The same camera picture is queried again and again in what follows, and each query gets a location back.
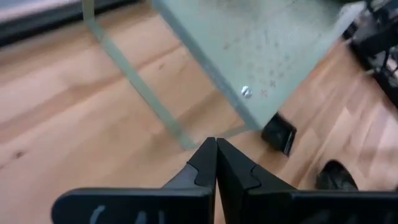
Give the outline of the black wavy-edged plate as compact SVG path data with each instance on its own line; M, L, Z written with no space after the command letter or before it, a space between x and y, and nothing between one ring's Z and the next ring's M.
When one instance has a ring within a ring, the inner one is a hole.
M337 160L328 161L317 175L318 190L358 190L358 186L346 167Z

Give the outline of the small square black plate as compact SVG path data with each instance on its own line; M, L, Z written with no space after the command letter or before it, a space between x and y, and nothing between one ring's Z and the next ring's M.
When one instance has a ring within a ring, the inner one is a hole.
M261 138L271 148L290 156L297 129L279 113L276 113L264 126Z

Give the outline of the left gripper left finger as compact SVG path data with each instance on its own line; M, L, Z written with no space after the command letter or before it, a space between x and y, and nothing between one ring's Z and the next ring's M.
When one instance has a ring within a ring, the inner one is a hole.
M217 142L207 138L163 187L80 188L52 205L53 224L214 224Z

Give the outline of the small white table rack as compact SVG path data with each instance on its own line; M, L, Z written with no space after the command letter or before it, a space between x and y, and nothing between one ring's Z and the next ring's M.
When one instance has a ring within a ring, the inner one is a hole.
M243 125L262 130L364 10L362 0L152 0Z

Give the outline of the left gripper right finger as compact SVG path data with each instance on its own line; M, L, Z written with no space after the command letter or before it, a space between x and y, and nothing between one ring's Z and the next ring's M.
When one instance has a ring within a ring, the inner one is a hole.
M398 224L398 192L298 190L216 141L226 224Z

